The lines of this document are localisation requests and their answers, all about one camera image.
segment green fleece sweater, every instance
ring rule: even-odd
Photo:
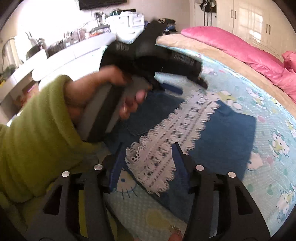
[[[81,141],[69,117],[60,76],[33,97],[10,127],[0,126],[0,205],[25,233],[48,186],[100,148]]]

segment white wall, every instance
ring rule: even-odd
[[[30,31],[34,38],[44,38],[47,45],[61,40],[65,32],[82,27],[84,23],[94,19],[93,13],[97,9],[80,11],[76,2],[76,0],[24,0],[5,24],[0,32],[0,38],[5,42],[18,33]],[[190,26],[189,2],[189,0],[128,0],[126,4],[109,6],[101,10],[109,13],[117,7],[136,8],[138,12],[144,14],[146,20],[153,18],[176,20],[177,30],[181,31]]]

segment green sleeve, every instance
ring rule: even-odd
[[[0,129],[0,192],[13,202],[45,194],[63,171],[99,147],[81,141],[67,111],[59,76],[32,98],[10,127]]]

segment person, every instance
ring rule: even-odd
[[[0,206],[22,234],[48,186],[100,148],[100,143],[83,142],[75,130],[96,90],[107,82],[123,86],[129,81],[116,66],[77,81],[59,76],[26,104],[10,127],[0,126]],[[140,90],[135,98],[126,98],[120,117],[129,118],[146,96],[147,90]]]

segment hand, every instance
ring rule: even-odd
[[[64,86],[64,96],[72,122],[79,123],[84,108],[95,95],[98,87],[107,82],[124,86],[130,81],[130,76],[124,74],[118,67],[110,65],[77,81],[67,82]],[[140,90],[134,99],[127,97],[119,112],[121,118],[128,119],[130,113],[136,112],[138,105],[143,103],[146,96],[147,91]]]

